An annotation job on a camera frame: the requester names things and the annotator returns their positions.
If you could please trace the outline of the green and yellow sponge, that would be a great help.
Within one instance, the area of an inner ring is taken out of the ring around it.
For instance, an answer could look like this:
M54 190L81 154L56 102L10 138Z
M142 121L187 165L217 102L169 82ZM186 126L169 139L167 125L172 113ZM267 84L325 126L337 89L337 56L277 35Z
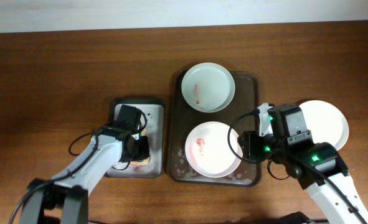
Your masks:
M146 130L140 132L136 142L138 143L138 149L131 161L132 166L144 166L149 163L150 160L150 149L149 149L149 139L145 135Z

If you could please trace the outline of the pinkish white plate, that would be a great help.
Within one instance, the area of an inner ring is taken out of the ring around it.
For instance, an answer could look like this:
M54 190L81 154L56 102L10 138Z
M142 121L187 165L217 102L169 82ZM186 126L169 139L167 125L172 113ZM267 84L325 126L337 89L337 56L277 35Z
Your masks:
M225 177L235 171L243 152L237 142L238 134L229 125L209 121L196 126L185 141L189 165L200 175Z

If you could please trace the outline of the white plate with green tint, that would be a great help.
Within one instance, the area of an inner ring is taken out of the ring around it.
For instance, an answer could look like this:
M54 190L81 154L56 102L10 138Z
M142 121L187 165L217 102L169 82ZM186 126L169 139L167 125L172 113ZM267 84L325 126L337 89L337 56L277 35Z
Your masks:
M327 142L337 151L343 148L349 138L349 125L338 108L321 100L305 101L300 108L315 144Z

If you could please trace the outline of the pale green plate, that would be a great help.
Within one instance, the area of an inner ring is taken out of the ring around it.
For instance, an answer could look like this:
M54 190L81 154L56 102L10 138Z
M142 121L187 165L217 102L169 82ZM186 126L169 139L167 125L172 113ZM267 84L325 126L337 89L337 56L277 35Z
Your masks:
M199 63L184 73L181 92L190 107L203 113L214 113L233 100L235 82L225 67L211 62Z

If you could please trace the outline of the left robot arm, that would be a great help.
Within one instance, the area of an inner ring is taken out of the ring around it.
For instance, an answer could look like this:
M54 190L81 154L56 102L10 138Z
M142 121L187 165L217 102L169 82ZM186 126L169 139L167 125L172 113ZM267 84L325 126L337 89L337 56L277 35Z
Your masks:
M44 210L61 206L61 223L88 223L88 198L104 174L118 162L130 164L149 148L147 137L140 135L147 123L140 109L122 105L116 120L90 133L89 145L67 168L49 180L29 184L9 222L17 214L21 223L47 222Z

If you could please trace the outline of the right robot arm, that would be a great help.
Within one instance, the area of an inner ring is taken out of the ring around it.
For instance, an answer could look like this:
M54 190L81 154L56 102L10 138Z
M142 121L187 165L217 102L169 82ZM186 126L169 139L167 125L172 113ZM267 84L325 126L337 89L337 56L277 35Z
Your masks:
M244 131L237 138L243 152L238 159L283 165L329 223L368 223L368 211L346 163L332 144L313 141L299 105L264 103L249 115L258 118L259 129Z

